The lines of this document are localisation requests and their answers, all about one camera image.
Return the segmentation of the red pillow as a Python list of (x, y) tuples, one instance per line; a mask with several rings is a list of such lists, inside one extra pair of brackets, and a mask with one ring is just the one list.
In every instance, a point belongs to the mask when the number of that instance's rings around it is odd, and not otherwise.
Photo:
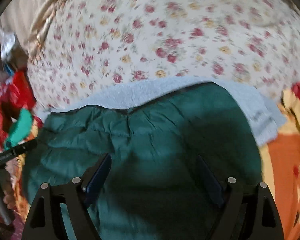
[(24, 108), (31, 111), (36, 104), (26, 72), (15, 72), (9, 84), (0, 86), (0, 144), (8, 136), (12, 120), (19, 118)]

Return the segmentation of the dark green puffer jacket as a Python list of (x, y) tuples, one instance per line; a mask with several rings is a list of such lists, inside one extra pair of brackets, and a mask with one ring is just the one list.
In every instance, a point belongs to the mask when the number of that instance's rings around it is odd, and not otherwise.
[(220, 182), (261, 181), (261, 159), (244, 113), (214, 83), (128, 110), (87, 106), (51, 114), (25, 158), (23, 193), (81, 176), (104, 153), (112, 167), (89, 208), (102, 239), (204, 239), (218, 206), (196, 170), (202, 157)]

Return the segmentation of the floral white bed sheet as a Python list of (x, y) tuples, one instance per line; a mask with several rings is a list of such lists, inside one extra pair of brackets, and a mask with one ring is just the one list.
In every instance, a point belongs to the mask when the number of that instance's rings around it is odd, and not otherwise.
[(279, 99), (300, 81), (300, 12), (289, 0), (48, 0), (28, 77), (39, 107), (168, 76), (246, 83)]

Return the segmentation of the orange red checkered blanket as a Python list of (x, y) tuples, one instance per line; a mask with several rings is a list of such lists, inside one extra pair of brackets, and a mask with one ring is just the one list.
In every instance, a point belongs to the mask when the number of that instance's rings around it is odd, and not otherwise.
[(274, 197), (285, 239), (300, 239), (300, 83), (283, 91), (278, 108), (286, 123), (275, 140), (259, 148), (262, 177)]

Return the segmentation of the teal green garment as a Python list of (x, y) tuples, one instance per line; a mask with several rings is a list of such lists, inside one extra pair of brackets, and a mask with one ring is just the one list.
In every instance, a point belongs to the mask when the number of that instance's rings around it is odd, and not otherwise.
[(22, 108), (17, 121), (10, 127), (8, 136), (4, 141), (4, 150), (17, 146), (29, 135), (31, 127), (32, 114), (29, 110)]

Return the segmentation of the light blue fleece garment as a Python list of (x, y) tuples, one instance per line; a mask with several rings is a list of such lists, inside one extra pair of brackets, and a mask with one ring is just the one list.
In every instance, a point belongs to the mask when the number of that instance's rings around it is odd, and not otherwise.
[(144, 105), (171, 92), (203, 83), (214, 83), (224, 88), (232, 96), (245, 114), (258, 146), (276, 139), (277, 130), (287, 121), (276, 103), (260, 94), (254, 87), (234, 81), (195, 76), (175, 76), (121, 83), (64, 108), (48, 107), (44, 109), (38, 106), (34, 113), (42, 121), (45, 121), (50, 113), (65, 113), (85, 106), (129, 109)]

